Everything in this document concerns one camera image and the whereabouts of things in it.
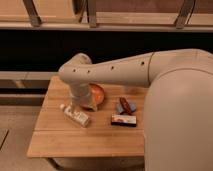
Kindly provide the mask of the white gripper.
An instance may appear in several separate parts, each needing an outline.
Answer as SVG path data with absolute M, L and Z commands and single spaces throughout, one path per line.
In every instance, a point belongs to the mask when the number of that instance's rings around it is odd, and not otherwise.
M 71 86 L 70 90 L 72 109 L 82 107 L 93 111 L 97 110 L 97 104 L 89 85 Z

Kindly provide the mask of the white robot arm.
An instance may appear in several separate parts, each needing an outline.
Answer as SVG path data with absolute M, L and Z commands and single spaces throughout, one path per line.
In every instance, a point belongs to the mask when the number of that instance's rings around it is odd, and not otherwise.
M 151 52 L 94 64 L 79 53 L 59 69 L 72 102 L 90 104 L 90 82 L 143 86 L 145 171 L 213 171 L 213 54 Z

